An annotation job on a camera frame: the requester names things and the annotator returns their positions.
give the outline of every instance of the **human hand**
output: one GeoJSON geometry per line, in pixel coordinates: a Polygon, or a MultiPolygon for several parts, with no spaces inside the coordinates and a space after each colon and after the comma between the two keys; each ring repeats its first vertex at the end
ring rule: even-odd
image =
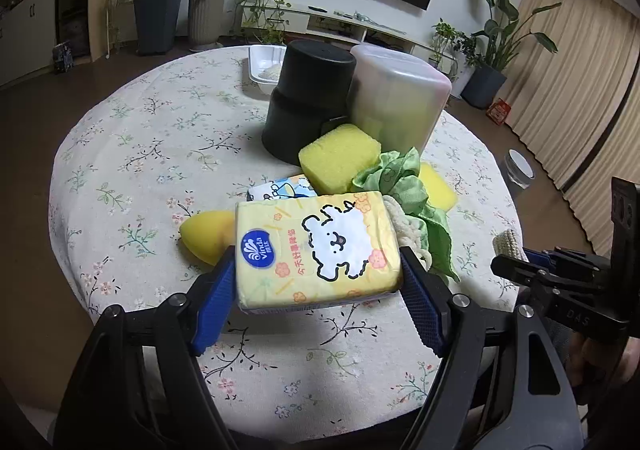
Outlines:
{"type": "Polygon", "coordinates": [[[565,363],[565,370],[572,387],[590,385],[585,383],[585,370],[588,365],[603,370],[606,374],[614,372],[611,377],[611,386],[620,386],[628,382],[638,368],[640,361],[640,339],[629,338],[626,342],[620,363],[614,371],[614,367],[620,357],[620,345],[603,344],[585,338],[580,333],[574,333],[569,343],[569,357],[565,363]]]}

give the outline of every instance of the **black container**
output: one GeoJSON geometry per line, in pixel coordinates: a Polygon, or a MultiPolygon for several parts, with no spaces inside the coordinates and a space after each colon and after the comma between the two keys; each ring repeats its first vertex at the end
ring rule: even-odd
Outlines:
{"type": "Polygon", "coordinates": [[[181,0],[133,0],[138,54],[164,54],[174,46],[181,0]]]}
{"type": "Polygon", "coordinates": [[[482,64],[476,68],[471,79],[462,89],[460,96],[476,109],[488,109],[506,80],[507,77],[500,71],[496,71],[487,64],[482,64]]]}
{"type": "Polygon", "coordinates": [[[315,40],[290,42],[262,132],[267,151],[299,165],[301,148],[345,123],[355,67],[353,55],[339,47],[315,40]]]}

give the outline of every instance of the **tissue pack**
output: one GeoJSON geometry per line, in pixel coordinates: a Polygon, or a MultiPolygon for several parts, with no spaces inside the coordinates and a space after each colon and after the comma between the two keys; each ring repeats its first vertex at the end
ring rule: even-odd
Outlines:
{"type": "Polygon", "coordinates": [[[236,283],[245,312],[370,300],[402,284],[379,192],[252,201],[236,212],[236,283]]]}
{"type": "Polygon", "coordinates": [[[246,192],[247,201],[264,201],[270,199],[294,199],[318,195],[312,188],[309,179],[303,175],[295,175],[252,186],[246,192]]]}

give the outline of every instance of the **gray plant pot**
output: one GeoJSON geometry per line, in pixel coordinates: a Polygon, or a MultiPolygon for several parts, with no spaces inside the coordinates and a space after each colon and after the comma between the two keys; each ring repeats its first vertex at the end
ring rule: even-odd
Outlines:
{"type": "Polygon", "coordinates": [[[500,71],[482,64],[477,67],[460,95],[476,109],[488,109],[507,77],[500,71]]]}
{"type": "Polygon", "coordinates": [[[138,54],[164,54],[174,46],[181,0],[133,0],[138,54]]]}
{"type": "Polygon", "coordinates": [[[220,36],[225,0],[189,0],[189,44],[214,44],[220,36]]]}

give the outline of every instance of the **white crochet item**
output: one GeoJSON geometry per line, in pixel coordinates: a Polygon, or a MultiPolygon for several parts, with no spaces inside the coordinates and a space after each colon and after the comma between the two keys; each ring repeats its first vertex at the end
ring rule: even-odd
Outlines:
{"type": "Polygon", "coordinates": [[[529,261],[516,232],[513,230],[504,230],[494,237],[494,251],[496,255],[509,255],[526,262],[529,261]]]}
{"type": "Polygon", "coordinates": [[[385,202],[385,208],[391,219],[391,224],[396,231],[398,238],[398,246],[408,246],[418,257],[418,260],[429,271],[431,267],[431,253],[422,248],[420,242],[420,229],[416,224],[416,219],[404,213],[398,202],[389,195],[383,195],[382,200],[385,202]]]}

